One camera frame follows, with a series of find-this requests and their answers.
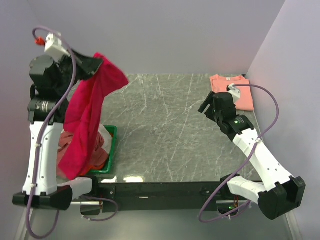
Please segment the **magenta red t shirt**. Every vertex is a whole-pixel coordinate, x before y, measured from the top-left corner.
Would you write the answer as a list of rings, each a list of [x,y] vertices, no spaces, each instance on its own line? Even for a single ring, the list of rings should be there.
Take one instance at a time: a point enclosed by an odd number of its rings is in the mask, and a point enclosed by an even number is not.
[[[97,52],[94,57],[103,59],[103,63],[92,78],[80,82],[65,115],[63,129],[72,133],[73,139],[58,167],[69,180],[88,173],[84,169],[94,150],[105,97],[129,83],[126,75],[103,54]]]

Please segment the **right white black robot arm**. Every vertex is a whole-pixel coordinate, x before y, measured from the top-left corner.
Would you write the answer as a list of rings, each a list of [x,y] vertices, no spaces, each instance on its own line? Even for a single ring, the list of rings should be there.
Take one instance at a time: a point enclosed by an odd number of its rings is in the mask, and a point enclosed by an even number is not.
[[[246,162],[252,164],[261,179],[261,182],[250,181],[237,172],[228,175],[206,200],[202,212],[217,194],[226,200],[240,196],[256,203],[270,220],[301,205],[305,181],[287,171],[265,146],[249,119],[236,113],[234,96],[230,92],[210,92],[198,111],[219,126],[244,153]]]

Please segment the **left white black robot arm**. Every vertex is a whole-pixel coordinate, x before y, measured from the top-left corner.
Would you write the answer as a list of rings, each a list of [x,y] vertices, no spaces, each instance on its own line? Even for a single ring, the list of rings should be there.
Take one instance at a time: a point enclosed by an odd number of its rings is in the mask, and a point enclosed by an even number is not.
[[[56,175],[58,144],[69,105],[67,96],[79,80],[89,80],[103,60],[75,53],[54,60],[41,55],[30,62],[28,121],[31,136],[28,172],[22,191],[12,197],[16,206],[47,210],[67,210],[72,201],[96,200],[100,195],[98,180],[77,177],[58,184]]]

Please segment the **folded salmon pink t shirt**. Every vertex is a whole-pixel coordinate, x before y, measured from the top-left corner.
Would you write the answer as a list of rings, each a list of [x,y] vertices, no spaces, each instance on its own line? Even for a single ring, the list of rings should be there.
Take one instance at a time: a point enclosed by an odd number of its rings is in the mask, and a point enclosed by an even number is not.
[[[248,85],[250,81],[242,75],[238,76],[221,76],[213,75],[210,77],[210,84],[214,93],[229,92],[236,97],[234,100],[237,110],[254,111],[254,102],[249,86],[235,86]]]

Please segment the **green plastic laundry basket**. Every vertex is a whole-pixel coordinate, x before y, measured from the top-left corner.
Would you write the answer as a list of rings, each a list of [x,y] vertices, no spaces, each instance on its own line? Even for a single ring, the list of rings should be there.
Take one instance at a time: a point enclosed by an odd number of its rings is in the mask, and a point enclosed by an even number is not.
[[[108,158],[104,162],[103,168],[91,169],[89,171],[91,175],[110,174],[111,171],[113,170],[113,160],[114,160],[114,155],[116,150],[118,128],[114,125],[104,125],[103,127],[105,128],[106,131],[109,132],[109,135],[112,137],[110,147],[107,148],[109,149],[109,154],[108,154]]]

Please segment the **white crumpled shirt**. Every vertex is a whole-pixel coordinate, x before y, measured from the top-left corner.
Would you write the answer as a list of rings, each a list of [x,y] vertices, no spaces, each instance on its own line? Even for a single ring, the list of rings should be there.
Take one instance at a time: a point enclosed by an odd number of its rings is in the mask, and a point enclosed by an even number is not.
[[[100,133],[101,137],[104,140],[104,143],[102,145],[102,149],[109,154],[112,147],[112,141],[113,137],[112,135],[107,131],[104,125],[100,124],[98,128],[98,132]]]

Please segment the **dusty pink crumpled shirt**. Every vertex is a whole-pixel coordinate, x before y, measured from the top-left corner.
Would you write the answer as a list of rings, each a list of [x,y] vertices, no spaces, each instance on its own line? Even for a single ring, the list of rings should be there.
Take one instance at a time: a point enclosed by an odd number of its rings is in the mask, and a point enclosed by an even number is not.
[[[58,144],[58,150],[57,150],[57,170],[60,171],[60,168],[58,167],[60,161],[62,160],[63,156],[67,152],[69,145],[72,142],[73,134],[70,132],[63,131],[60,135],[59,144]],[[93,147],[93,152],[91,155],[91,158],[89,160],[88,165],[94,165],[99,166],[101,164],[105,164],[105,161],[107,160],[109,154],[107,154],[103,149],[102,145],[104,143],[104,140],[100,133],[97,133],[97,137],[95,140],[95,144]]]

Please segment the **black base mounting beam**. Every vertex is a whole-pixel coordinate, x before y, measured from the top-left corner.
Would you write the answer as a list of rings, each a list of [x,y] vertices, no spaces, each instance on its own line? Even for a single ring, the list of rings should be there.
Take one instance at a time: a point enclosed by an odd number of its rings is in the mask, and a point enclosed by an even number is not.
[[[82,199],[103,199],[102,212],[119,211],[200,210],[219,181],[201,182],[132,182],[98,183],[93,192]]]

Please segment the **orange garment in basket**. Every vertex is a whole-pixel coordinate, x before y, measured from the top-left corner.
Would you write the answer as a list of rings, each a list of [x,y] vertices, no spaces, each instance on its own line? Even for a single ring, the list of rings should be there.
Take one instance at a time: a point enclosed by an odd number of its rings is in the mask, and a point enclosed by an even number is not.
[[[87,167],[86,167],[86,170],[89,172],[89,171],[95,171],[95,170],[97,170],[97,171],[99,171],[99,170],[102,170],[103,168],[104,168],[104,166],[105,166],[105,164],[103,163],[103,164],[101,164],[101,165],[88,165]]]

